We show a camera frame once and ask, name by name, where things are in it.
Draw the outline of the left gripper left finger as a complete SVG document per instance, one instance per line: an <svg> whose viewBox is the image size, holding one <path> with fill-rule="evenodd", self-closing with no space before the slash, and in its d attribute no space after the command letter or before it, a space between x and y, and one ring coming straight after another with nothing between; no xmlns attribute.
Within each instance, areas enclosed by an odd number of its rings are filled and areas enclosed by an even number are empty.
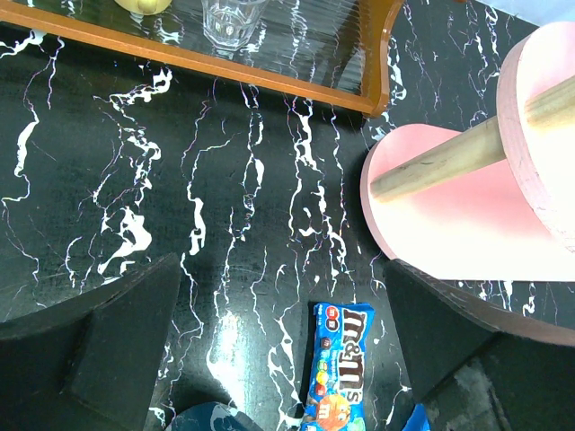
<svg viewBox="0 0 575 431"><path fill-rule="evenodd" d="M181 282L171 253L1 325L3 430L141 430Z"/></svg>

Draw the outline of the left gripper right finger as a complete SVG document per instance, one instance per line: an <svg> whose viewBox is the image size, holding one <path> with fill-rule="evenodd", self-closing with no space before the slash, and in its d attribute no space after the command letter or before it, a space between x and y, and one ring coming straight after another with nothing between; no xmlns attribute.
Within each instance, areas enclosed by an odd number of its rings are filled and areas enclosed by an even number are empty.
<svg viewBox="0 0 575 431"><path fill-rule="evenodd" d="M416 402L433 430L572 430L574 331L483 301L400 260L385 265Z"/></svg>

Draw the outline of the blue candy bag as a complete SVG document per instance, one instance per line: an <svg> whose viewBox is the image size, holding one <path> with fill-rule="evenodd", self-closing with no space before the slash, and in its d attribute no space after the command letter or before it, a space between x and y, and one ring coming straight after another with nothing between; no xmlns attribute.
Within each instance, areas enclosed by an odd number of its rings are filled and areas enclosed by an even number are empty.
<svg viewBox="0 0 575 431"><path fill-rule="evenodd" d="M300 428L365 430L367 335L375 311L367 303L318 303L314 317L314 355Z"/></svg>
<svg viewBox="0 0 575 431"><path fill-rule="evenodd" d="M407 420L403 431L430 431L429 420L422 404L417 404Z"/></svg>

